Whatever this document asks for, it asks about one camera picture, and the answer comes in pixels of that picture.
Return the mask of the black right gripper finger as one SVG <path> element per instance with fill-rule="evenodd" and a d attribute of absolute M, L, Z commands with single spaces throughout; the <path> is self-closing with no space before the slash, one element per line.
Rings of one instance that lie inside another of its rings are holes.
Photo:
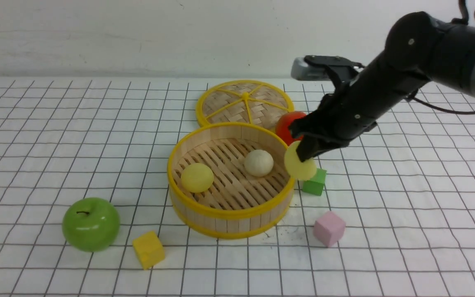
<path fill-rule="evenodd" d="M 324 152 L 324 141 L 314 137 L 303 137 L 296 147 L 296 154 L 300 162 L 313 159 Z"/>

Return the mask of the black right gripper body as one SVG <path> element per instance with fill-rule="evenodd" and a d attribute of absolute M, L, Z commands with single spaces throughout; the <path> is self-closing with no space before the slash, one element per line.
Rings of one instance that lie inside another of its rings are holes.
<path fill-rule="evenodd" d="M 324 141 L 324 152 L 347 147 L 353 139 L 370 131 L 379 117 L 428 83 L 428 77 L 413 70 L 394 68 L 384 53 L 374 58 L 357 77 L 323 96 L 315 111 L 295 120 L 293 137 Z"/>

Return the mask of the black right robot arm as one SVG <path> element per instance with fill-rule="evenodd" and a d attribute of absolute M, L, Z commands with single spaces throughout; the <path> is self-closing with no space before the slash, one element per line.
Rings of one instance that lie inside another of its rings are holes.
<path fill-rule="evenodd" d="M 475 98 L 475 27 L 410 13 L 394 24 L 383 51 L 361 72 L 342 57 L 305 56 L 294 60 L 292 78 L 335 86 L 315 111 L 289 126 L 293 137 L 302 137 L 296 153 L 304 161 L 347 147 L 429 82 Z"/>

